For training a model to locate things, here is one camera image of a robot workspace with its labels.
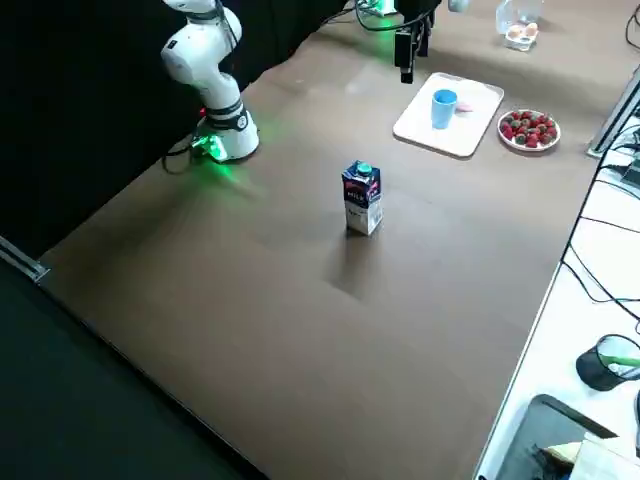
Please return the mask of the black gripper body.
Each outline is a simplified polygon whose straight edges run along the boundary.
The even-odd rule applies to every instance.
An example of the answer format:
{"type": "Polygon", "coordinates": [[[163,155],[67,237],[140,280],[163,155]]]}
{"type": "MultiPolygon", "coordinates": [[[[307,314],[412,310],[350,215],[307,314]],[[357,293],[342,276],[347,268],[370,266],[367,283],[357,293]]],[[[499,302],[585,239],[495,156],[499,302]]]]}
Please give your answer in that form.
{"type": "Polygon", "coordinates": [[[397,12],[403,17],[402,27],[424,22],[429,27],[435,24],[435,11],[441,0],[397,0],[397,12]]]}

